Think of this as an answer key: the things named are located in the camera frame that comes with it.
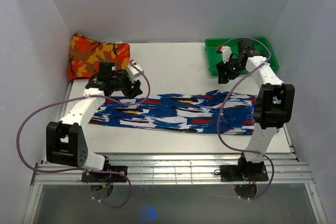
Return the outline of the blue white patterned trousers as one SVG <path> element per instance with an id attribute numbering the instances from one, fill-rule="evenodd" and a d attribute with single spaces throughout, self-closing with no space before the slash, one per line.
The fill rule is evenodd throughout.
<path id="1" fill-rule="evenodd" d="M 205 94 L 157 94 L 144 102 L 113 97 L 90 123 L 102 126 L 230 135 L 251 135 L 256 96 L 212 90 Z"/>

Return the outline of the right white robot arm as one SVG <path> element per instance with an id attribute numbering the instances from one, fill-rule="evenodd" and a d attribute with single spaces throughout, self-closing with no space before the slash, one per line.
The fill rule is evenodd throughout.
<path id="1" fill-rule="evenodd" d="M 216 65 L 218 82 L 227 84 L 243 71 L 253 77 L 259 88 L 253 118 L 255 128 L 245 150 L 236 165 L 221 165 L 219 175 L 223 182 L 266 182 L 265 167 L 267 148 L 284 124 L 290 121 L 295 88 L 285 84 L 272 70 L 268 60 L 271 55 L 255 49 L 253 38 L 239 38 L 238 54 L 224 43 L 217 48 L 222 60 Z"/>

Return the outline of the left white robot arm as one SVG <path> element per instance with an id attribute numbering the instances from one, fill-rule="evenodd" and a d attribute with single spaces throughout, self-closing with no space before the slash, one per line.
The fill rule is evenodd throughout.
<path id="1" fill-rule="evenodd" d="M 98 181 L 107 181 L 111 177 L 107 159 L 89 151 L 83 130 L 113 92 L 121 91 L 128 99 L 141 95 L 139 76 L 143 74 L 142 67 L 134 61 L 124 70 L 118 70 L 112 61 L 99 62 L 98 72 L 89 78 L 80 100 L 58 122 L 47 125 L 47 161 L 93 170 Z"/>

